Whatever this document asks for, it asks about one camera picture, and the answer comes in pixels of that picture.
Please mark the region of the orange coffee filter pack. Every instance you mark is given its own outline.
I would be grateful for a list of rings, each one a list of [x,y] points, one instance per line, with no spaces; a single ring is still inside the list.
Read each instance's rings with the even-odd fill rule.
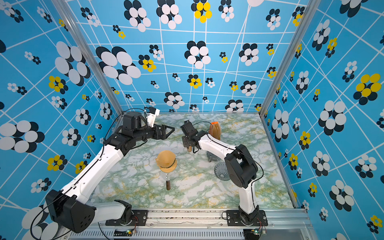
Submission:
[[[217,139],[217,140],[220,140],[221,139],[221,135],[222,135],[222,128],[221,128],[221,125],[219,122],[212,122],[211,123],[211,127],[209,129],[209,134]]]

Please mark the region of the grey glass pitcher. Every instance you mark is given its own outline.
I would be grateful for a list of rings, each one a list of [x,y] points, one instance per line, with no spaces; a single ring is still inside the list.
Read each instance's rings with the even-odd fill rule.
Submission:
[[[206,152],[206,156],[208,158],[208,162],[218,162],[221,160],[221,158],[219,158],[218,156],[214,155],[213,153],[207,151]]]

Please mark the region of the grey glass dripper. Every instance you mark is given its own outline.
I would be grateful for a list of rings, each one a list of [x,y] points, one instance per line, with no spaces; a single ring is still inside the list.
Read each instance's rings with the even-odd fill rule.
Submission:
[[[230,175],[224,162],[219,162],[214,167],[215,176],[222,181],[229,181]]]

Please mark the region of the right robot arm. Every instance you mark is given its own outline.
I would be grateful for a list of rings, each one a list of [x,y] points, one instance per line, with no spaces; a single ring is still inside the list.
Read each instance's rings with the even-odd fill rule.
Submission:
[[[246,226],[259,223],[267,226],[267,217],[256,203],[254,183],[264,177],[264,169],[257,163],[245,145],[233,146],[212,137],[207,131],[198,131],[190,121],[181,126],[184,147],[193,152],[204,150],[224,160],[230,180],[239,190],[239,215]]]

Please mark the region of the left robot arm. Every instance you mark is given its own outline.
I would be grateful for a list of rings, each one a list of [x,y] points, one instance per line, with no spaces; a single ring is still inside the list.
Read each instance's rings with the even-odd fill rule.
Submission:
[[[140,112],[127,112],[123,123],[105,140],[95,158],[60,191],[51,190],[46,195],[47,209],[53,222],[75,233],[102,221],[117,221],[123,225],[132,223],[131,204],[115,200],[91,205],[88,201],[110,169],[129,151],[139,147],[138,142],[165,140],[175,131],[171,126],[155,123],[159,112],[155,108],[150,108],[147,116]]]

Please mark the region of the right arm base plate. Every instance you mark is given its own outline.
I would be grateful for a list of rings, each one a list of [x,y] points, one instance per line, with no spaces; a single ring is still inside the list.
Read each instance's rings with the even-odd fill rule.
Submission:
[[[246,214],[240,210],[227,210],[226,217],[229,227],[266,227],[268,220],[265,211],[254,210]]]

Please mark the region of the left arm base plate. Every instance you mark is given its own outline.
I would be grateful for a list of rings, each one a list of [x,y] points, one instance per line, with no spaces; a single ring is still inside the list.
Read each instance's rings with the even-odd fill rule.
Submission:
[[[106,226],[145,226],[148,219],[148,210],[132,210],[130,214],[118,220],[106,221]]]

